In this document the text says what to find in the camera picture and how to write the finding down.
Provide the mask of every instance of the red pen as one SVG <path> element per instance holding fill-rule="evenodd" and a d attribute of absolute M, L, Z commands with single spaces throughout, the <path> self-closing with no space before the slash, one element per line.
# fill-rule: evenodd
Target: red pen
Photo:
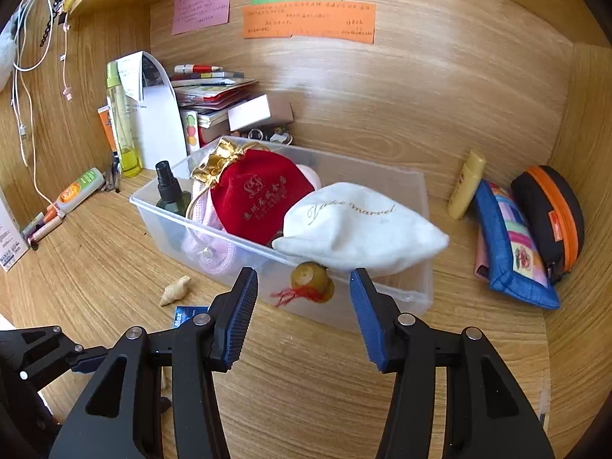
<path fill-rule="evenodd" d="M 217 67 L 215 65 L 194 65 L 192 63 L 174 66 L 175 74 L 201 74 L 204 72 L 217 72 L 222 70 L 223 67 Z"/>

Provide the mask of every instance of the red tassel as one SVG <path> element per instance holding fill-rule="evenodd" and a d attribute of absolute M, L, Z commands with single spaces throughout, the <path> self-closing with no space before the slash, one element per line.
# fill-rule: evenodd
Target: red tassel
<path fill-rule="evenodd" d="M 299 286 L 297 288 L 285 288 L 283 291 L 273 293 L 270 296 L 273 299 L 278 299 L 276 307 L 282 307 L 299 298 L 310 300 L 310 302 L 321 302 L 324 294 L 311 286 Z"/>

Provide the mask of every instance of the clear plastic storage box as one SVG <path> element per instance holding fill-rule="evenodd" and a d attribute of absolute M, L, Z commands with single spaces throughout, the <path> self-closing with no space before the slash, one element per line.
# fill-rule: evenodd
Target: clear plastic storage box
<path fill-rule="evenodd" d="M 237 137 L 232 137 L 231 140 L 238 144 L 249 141 Z M 208 153 L 213 151 L 216 143 L 214 141 L 206 145 L 173 167 L 173 173 L 183 190 L 192 191 L 191 171 L 200 165 Z M 427 193 L 423 173 L 402 171 L 309 148 L 279 145 L 277 143 L 264 144 L 272 151 L 284 155 L 296 164 L 303 164 L 314 169 L 320 176 L 323 185 L 340 181 L 362 185 L 379 191 L 428 218 Z M 130 198 L 130 202 L 138 207 L 155 244 L 164 254 L 170 255 L 170 257 L 220 283 L 231 286 L 234 284 L 241 268 L 244 266 L 252 267 L 259 276 L 258 298 L 276 304 L 278 299 L 271 295 L 289 288 L 291 272 L 296 265 L 305 261 L 305 259 L 284 255 L 267 246 L 200 225 L 168 212 L 155 206 L 158 200 L 156 178 L 140 188 Z M 189 252 L 185 251 L 183 242 L 189 236 L 201 238 L 203 245 L 200 250 L 193 251 L 190 249 Z M 205 242 L 208 240 L 212 240 L 216 245 L 206 246 Z M 231 242 L 235 245 L 234 260 L 229 270 L 223 273 L 211 273 L 210 270 L 201 265 L 201 254 L 214 254 L 214 251 L 220 248 L 218 244 L 223 245 L 224 242 Z M 279 308 L 339 329 L 359 331 L 349 295 L 349 274 L 329 271 L 329 276 L 334 281 L 335 292 L 328 302 L 316 303 L 305 298 L 299 298 Z M 420 316 L 429 308 L 433 300 L 433 273 L 430 260 L 393 276 L 376 278 L 374 283 L 379 292 L 393 297 L 400 311 L 403 312 L 411 312 Z"/>

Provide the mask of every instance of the stack of books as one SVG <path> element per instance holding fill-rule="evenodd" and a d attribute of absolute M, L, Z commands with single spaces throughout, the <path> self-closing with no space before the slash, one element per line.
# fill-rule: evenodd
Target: stack of books
<path fill-rule="evenodd" d="M 176 66 L 170 79 L 188 153 L 230 133 L 228 110 L 250 99 L 250 86 L 256 83 L 242 72 L 197 65 Z"/>

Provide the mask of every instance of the orange zipper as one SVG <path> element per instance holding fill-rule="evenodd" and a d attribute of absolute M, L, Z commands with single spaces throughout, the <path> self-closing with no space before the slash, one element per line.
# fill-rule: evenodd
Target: orange zipper
<path fill-rule="evenodd" d="M 544 195 L 549 199 L 553 210 L 561 217 L 561 233 L 563 234 L 563 270 L 569 271 L 578 258 L 578 231 L 567 201 L 559 191 L 559 188 L 540 166 L 533 166 L 526 171 L 542 188 Z"/>

